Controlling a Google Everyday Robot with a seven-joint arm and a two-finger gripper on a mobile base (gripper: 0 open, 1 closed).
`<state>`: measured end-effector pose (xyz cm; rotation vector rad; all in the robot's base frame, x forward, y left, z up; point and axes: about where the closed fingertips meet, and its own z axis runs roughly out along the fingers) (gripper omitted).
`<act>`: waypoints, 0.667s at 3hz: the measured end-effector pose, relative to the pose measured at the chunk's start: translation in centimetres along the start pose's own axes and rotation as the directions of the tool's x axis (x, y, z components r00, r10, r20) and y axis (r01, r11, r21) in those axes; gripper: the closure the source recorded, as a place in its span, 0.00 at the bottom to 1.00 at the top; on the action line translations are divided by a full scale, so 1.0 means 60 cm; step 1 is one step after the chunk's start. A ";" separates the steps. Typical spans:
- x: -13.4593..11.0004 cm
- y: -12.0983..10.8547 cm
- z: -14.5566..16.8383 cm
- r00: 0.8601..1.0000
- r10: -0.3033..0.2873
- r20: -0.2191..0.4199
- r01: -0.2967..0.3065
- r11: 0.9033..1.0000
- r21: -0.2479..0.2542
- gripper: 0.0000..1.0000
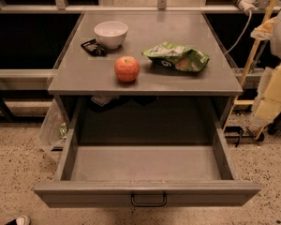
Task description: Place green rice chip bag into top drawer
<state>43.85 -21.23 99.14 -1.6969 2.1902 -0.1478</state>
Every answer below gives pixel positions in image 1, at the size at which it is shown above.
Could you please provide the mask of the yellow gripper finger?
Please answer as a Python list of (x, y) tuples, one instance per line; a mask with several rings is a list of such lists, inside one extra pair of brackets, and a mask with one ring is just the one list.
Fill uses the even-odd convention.
[(252, 123), (266, 127), (281, 113), (281, 63), (265, 68), (260, 77), (258, 95), (252, 105)]

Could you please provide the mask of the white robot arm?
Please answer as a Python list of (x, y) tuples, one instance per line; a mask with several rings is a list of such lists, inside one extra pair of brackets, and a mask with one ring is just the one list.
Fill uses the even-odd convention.
[[(251, 33), (252, 38), (269, 40), (271, 54), (281, 59), (281, 11)], [(281, 63), (267, 67), (259, 80), (258, 95), (252, 105), (252, 123), (266, 127), (281, 113)]]

